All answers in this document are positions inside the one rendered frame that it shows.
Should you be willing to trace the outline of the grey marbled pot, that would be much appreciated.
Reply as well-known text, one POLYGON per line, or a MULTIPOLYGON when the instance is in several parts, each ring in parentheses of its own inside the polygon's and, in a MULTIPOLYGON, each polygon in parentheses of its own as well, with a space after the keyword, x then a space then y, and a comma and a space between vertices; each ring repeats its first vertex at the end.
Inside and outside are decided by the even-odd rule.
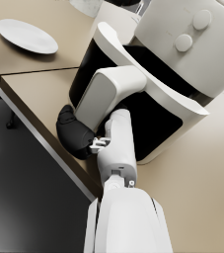
POLYGON ((70 4, 83 14, 96 18, 104 0, 69 0, 70 4))

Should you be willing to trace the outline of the white round plate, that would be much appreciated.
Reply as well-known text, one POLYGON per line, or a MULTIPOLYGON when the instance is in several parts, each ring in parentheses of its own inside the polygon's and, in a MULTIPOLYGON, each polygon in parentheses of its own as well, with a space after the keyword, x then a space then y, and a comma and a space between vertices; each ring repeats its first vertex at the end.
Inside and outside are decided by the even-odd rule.
POLYGON ((8 42, 31 52, 53 54, 58 51, 58 44, 52 36, 22 21, 0 20, 0 35, 8 42))

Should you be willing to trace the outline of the pale air fryer body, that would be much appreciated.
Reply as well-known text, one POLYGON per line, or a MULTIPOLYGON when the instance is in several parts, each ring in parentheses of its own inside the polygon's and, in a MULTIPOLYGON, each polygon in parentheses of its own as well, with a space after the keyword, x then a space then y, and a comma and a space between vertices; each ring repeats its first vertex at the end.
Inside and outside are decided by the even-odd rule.
POLYGON ((152 0, 139 21, 133 43, 160 62, 139 62, 121 45, 116 31, 100 22, 94 41, 116 65, 133 65, 147 77, 145 90, 156 101, 169 96, 191 105, 184 82, 197 91, 197 102, 224 90, 224 0, 152 0))

